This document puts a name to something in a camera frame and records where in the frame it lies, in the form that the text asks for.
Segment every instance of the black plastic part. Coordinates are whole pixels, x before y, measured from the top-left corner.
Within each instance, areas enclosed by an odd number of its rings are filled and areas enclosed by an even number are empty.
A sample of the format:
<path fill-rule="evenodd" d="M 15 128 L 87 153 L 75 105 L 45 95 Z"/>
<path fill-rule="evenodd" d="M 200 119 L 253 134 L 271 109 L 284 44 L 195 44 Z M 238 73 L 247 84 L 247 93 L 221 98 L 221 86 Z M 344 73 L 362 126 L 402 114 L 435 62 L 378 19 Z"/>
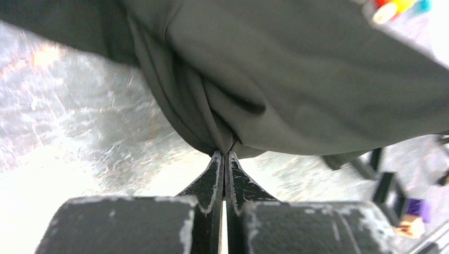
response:
<path fill-rule="evenodd" d="M 361 158 L 351 161 L 351 165 L 357 172 L 367 180 L 378 180 L 381 173 L 379 172 L 380 163 L 382 159 L 383 148 L 377 148 L 371 151 L 368 162 L 363 162 Z"/>
<path fill-rule="evenodd" d="M 277 201 L 263 190 L 241 168 L 234 152 L 226 155 L 226 215 L 228 220 L 229 253 L 248 253 L 245 249 L 244 228 L 240 215 L 246 202 Z"/>
<path fill-rule="evenodd" d="M 192 253 L 218 253 L 220 237 L 222 194 L 224 187 L 224 157 L 215 152 L 207 169 L 179 195 L 194 195 L 199 211 L 194 221 Z"/>
<path fill-rule="evenodd" d="M 239 253 L 391 253 L 383 251 L 357 202 L 246 203 L 245 252 Z"/>
<path fill-rule="evenodd" d="M 425 248 L 420 250 L 417 254 L 447 254 L 447 253 L 442 253 L 441 250 L 439 249 L 439 246 L 436 243 L 432 242 L 429 243 Z"/>
<path fill-rule="evenodd" d="M 441 146 L 441 149 L 447 154 L 447 156 L 449 156 L 449 148 L 447 147 L 449 144 L 449 133 L 439 135 L 437 137 L 437 142 Z"/>
<path fill-rule="evenodd" d="M 184 252 L 196 217 L 195 197 L 83 197 L 68 200 L 50 222 L 36 254 Z"/>
<path fill-rule="evenodd" d="M 444 176 L 440 177 L 437 181 L 437 184 L 440 186 L 449 185 L 449 170 L 444 173 Z"/>
<path fill-rule="evenodd" d="M 374 193 L 373 202 L 382 210 L 392 226 L 399 226 L 410 199 L 393 172 L 384 172 Z"/>
<path fill-rule="evenodd" d="M 377 254 L 385 247 L 384 239 L 360 227 L 365 203 L 282 203 L 243 171 L 235 153 L 216 152 L 176 197 L 69 200 L 36 253 L 217 254 L 223 195 L 230 254 Z"/>

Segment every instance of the gray fabric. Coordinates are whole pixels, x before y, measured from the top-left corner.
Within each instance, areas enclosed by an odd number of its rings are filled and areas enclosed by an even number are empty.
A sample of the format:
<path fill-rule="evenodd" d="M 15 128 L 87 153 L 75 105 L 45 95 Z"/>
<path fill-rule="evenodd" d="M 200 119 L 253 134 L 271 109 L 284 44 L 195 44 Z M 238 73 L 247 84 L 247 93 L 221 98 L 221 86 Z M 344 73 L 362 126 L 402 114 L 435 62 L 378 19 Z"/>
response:
<path fill-rule="evenodd" d="M 140 67 L 175 130 L 202 152 L 332 155 L 342 164 L 449 126 L 449 72 L 370 27 L 361 8 L 6 0 L 0 19 Z"/>

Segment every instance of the blue object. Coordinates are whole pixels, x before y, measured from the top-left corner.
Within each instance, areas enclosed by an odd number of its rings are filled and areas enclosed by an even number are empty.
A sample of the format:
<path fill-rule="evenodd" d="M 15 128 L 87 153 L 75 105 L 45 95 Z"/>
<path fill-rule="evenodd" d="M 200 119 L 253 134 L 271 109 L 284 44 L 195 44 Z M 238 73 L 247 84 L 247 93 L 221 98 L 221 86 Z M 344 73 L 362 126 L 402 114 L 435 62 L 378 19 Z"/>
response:
<path fill-rule="evenodd" d="M 431 8 L 430 0 L 420 0 L 417 2 L 418 11 L 420 13 L 426 13 L 430 11 Z"/>
<path fill-rule="evenodd" d="M 424 223 L 429 223 L 431 215 L 430 205 L 423 199 L 411 198 L 407 214 L 421 217 Z"/>

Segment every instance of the black block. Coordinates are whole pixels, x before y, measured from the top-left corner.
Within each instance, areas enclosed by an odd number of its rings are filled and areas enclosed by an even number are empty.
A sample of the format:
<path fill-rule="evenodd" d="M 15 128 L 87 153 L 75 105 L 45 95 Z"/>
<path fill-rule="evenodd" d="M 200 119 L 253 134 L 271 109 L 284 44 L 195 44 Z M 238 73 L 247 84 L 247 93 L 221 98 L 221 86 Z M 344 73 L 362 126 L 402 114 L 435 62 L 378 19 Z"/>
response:
<path fill-rule="evenodd" d="M 83 197 L 54 215 L 36 254 L 191 253 L 195 197 Z"/>
<path fill-rule="evenodd" d="M 366 216 L 370 209 L 362 202 L 247 203 L 241 221 L 245 249 L 239 253 L 393 253 L 390 226 Z"/>
<path fill-rule="evenodd" d="M 407 211 L 409 198 L 395 173 L 385 172 L 374 193 L 373 202 L 382 210 L 392 226 L 399 226 Z"/>

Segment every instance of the purple object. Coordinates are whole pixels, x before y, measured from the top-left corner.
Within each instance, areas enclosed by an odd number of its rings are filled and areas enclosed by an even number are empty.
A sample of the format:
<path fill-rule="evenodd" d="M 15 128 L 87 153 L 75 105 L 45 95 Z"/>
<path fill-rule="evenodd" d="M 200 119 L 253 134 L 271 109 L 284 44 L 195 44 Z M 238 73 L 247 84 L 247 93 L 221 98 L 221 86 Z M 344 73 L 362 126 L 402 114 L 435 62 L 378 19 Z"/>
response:
<path fill-rule="evenodd" d="M 407 214 L 423 218 L 424 223 L 430 222 L 430 205 L 424 199 L 411 198 Z"/>

